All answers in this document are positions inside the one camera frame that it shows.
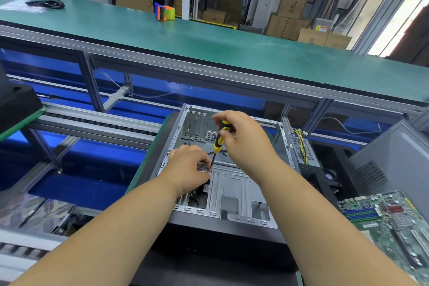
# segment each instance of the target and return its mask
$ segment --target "motherboard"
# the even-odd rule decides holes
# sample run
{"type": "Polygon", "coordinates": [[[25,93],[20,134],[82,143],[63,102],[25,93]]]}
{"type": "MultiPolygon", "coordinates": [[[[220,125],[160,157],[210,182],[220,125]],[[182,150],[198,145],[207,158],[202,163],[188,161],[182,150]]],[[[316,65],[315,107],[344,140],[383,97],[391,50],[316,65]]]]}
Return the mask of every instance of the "motherboard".
{"type": "Polygon", "coordinates": [[[429,225],[403,192],[338,202],[341,213],[410,275],[429,286],[429,225]]]}

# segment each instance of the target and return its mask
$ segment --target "ventilation grille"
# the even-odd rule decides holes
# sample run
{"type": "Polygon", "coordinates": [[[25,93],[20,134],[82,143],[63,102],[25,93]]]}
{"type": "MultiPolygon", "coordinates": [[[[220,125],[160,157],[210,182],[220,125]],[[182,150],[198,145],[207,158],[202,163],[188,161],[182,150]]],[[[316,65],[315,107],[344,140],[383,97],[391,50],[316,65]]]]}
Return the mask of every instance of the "ventilation grille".
{"type": "MultiPolygon", "coordinates": [[[[298,157],[298,161],[301,164],[304,164],[303,155],[301,154],[301,143],[299,142],[299,138],[292,136],[292,141],[293,141],[293,148],[295,149],[295,153],[297,154],[297,157],[298,157]]],[[[319,161],[314,155],[313,149],[311,148],[307,139],[304,139],[304,148],[305,148],[305,153],[307,154],[308,165],[320,167],[319,161]]]]}
{"type": "Polygon", "coordinates": [[[374,161],[369,161],[357,171],[371,193],[385,192],[389,189],[389,179],[374,161]]]}

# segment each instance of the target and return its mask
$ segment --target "forearm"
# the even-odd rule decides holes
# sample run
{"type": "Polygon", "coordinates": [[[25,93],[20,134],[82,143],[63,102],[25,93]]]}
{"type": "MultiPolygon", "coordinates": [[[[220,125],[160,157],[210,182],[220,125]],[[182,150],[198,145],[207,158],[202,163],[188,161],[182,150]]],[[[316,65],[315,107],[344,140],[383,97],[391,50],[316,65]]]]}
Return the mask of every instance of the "forearm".
{"type": "Polygon", "coordinates": [[[287,164],[263,175],[255,179],[308,285],[414,285],[287,164]]]}
{"type": "Polygon", "coordinates": [[[128,285],[167,223],[175,199],[174,188],[161,176],[139,186],[13,285],[128,285]]]}

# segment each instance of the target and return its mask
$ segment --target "screwdriver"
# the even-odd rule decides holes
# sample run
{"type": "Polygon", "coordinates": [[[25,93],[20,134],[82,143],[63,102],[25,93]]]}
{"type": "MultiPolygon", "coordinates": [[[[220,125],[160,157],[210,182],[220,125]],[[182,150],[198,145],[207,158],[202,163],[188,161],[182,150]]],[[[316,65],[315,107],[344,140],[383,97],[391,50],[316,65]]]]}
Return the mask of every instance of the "screwdriver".
{"type": "MultiPolygon", "coordinates": [[[[229,123],[229,121],[222,120],[219,123],[219,131],[221,131],[221,130],[228,130],[229,131],[229,129],[231,128],[231,126],[232,125],[229,123]]],[[[213,147],[214,147],[214,154],[213,154],[212,163],[210,164],[210,170],[209,170],[209,172],[212,171],[212,166],[213,166],[213,163],[215,162],[216,154],[219,153],[222,150],[222,145],[223,145],[224,142],[225,142],[225,140],[221,136],[221,134],[217,134],[216,140],[215,140],[214,145],[213,145],[213,147]]]]}

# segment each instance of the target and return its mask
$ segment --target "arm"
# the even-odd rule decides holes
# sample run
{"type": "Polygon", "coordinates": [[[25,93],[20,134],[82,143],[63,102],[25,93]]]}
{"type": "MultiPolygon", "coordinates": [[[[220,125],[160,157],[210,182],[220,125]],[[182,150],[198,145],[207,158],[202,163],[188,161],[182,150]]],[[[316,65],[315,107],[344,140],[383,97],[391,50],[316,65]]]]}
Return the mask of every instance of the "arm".
{"type": "Polygon", "coordinates": [[[167,223],[174,202],[210,178],[197,146],[180,146],[153,180],[119,199],[15,280],[13,286],[129,285],[167,223]]]}
{"type": "Polygon", "coordinates": [[[228,154],[260,186],[308,285],[416,285],[277,156],[256,121],[235,111],[213,119],[235,127],[236,137],[220,132],[228,154]]]}

